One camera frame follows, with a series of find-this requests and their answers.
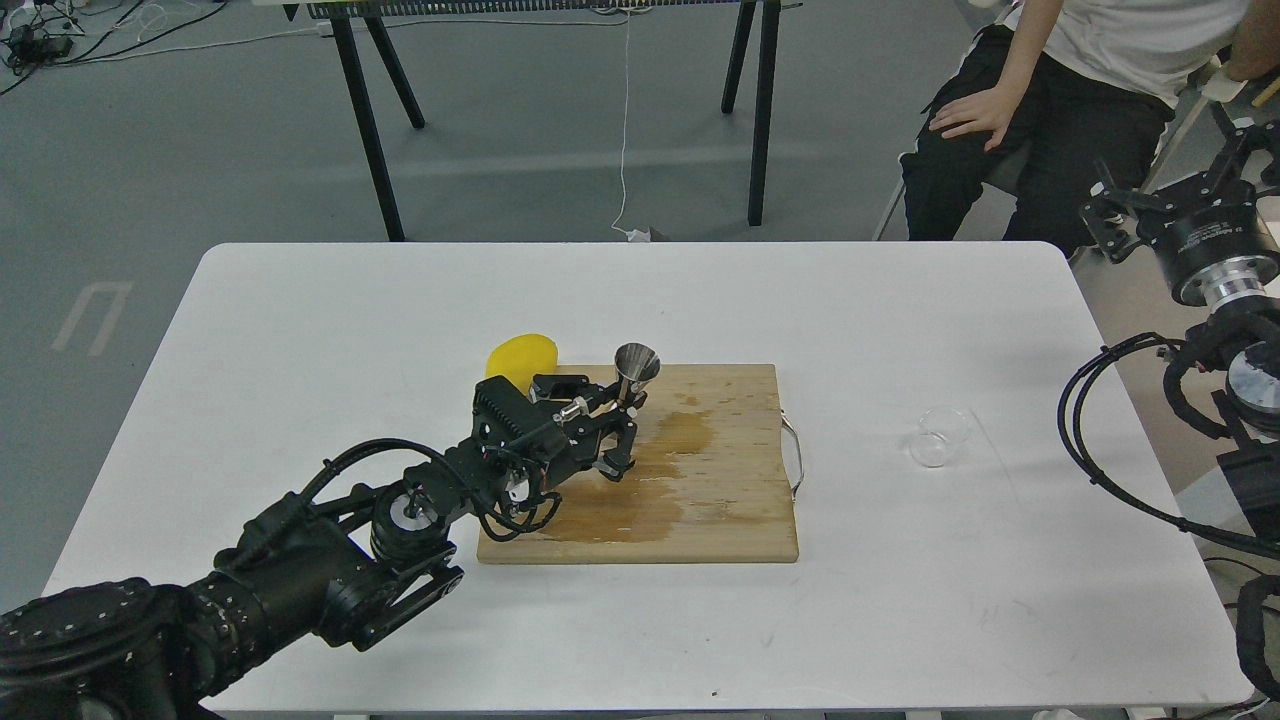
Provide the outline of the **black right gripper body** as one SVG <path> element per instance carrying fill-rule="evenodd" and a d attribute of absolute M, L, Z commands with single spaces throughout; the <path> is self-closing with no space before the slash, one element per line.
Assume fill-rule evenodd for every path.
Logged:
<path fill-rule="evenodd" d="M 1174 302 L 1221 307 L 1263 295 L 1277 278 L 1277 242 L 1260 219 L 1257 199 L 1251 184 L 1229 184 L 1155 223 L 1151 246 Z"/>

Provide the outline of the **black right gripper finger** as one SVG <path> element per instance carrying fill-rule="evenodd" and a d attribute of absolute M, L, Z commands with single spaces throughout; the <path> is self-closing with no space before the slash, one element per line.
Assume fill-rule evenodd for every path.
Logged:
<path fill-rule="evenodd" d="M 1098 181 L 1091 199 L 1080 206 L 1080 218 L 1094 241 L 1097 252 L 1110 264 L 1125 261 L 1137 247 L 1149 246 L 1160 261 L 1183 264 L 1172 236 L 1160 234 L 1179 220 L 1190 206 L 1190 177 L 1170 182 L 1153 191 L 1126 188 L 1117 183 L 1105 160 L 1093 160 Z"/>
<path fill-rule="evenodd" d="M 1257 197 L 1277 197 L 1277 111 L 1254 108 L 1233 114 L 1222 102 L 1211 102 L 1210 108 L 1215 124 L 1224 137 L 1224 146 L 1208 170 L 1199 173 L 1199 195 L 1206 199 L 1224 199 L 1229 186 L 1248 182 L 1254 187 Z M 1254 152 L 1266 152 L 1270 156 L 1256 184 L 1244 177 L 1245 167 Z"/>

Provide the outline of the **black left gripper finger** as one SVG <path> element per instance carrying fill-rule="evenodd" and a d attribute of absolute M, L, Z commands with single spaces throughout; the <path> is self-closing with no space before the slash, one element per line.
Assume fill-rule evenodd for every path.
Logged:
<path fill-rule="evenodd" d="M 616 407 L 575 420 L 575 461 L 580 471 L 598 470 L 607 480 L 622 482 L 634 468 L 639 410 Z"/>
<path fill-rule="evenodd" d="M 586 418 L 616 420 L 626 418 L 621 389 L 620 377 L 608 386 L 600 386 L 581 374 L 535 374 L 527 398 L 535 406 L 549 407 L 557 421 Z"/>

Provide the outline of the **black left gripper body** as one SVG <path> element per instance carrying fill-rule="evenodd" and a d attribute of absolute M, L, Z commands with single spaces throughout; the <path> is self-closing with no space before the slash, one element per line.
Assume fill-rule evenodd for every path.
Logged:
<path fill-rule="evenodd" d="M 506 378 L 477 383 L 472 407 L 474 438 L 485 466 L 500 477 L 500 500 L 543 501 L 580 473 L 575 420 L 557 421 Z"/>

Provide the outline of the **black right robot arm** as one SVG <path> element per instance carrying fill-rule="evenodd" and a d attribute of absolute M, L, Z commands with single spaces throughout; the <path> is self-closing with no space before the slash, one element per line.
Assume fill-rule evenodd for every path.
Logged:
<path fill-rule="evenodd" d="M 1097 161 L 1098 183 L 1080 208 L 1094 246 L 1110 263 L 1151 249 L 1171 300 L 1206 319 L 1180 340 L 1144 332 L 1105 346 L 1066 383 L 1057 430 L 1068 456 L 1093 486 L 1212 544 L 1277 559 L 1277 241 L 1260 200 L 1277 195 L 1277 109 L 1222 119 L 1225 138 L 1206 170 L 1155 190 L 1128 188 Z M 1216 459 L 1247 533 L 1157 510 L 1112 480 L 1092 457 L 1083 413 L 1093 384 L 1121 359 L 1155 350 L 1165 363 L 1172 414 L 1234 450 Z"/>

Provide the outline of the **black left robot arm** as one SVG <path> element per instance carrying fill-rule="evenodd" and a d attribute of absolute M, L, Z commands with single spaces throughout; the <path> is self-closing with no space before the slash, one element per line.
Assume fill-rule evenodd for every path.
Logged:
<path fill-rule="evenodd" d="M 451 527 L 497 542 L 540 530 L 559 486 L 634 466 L 644 383 L 502 375 L 474 395 L 468 438 L 444 452 L 370 439 L 247 521 L 188 585 L 134 577 L 3 615 L 5 719 L 209 719 L 204 701 L 307 634 L 370 650 L 461 582 Z"/>

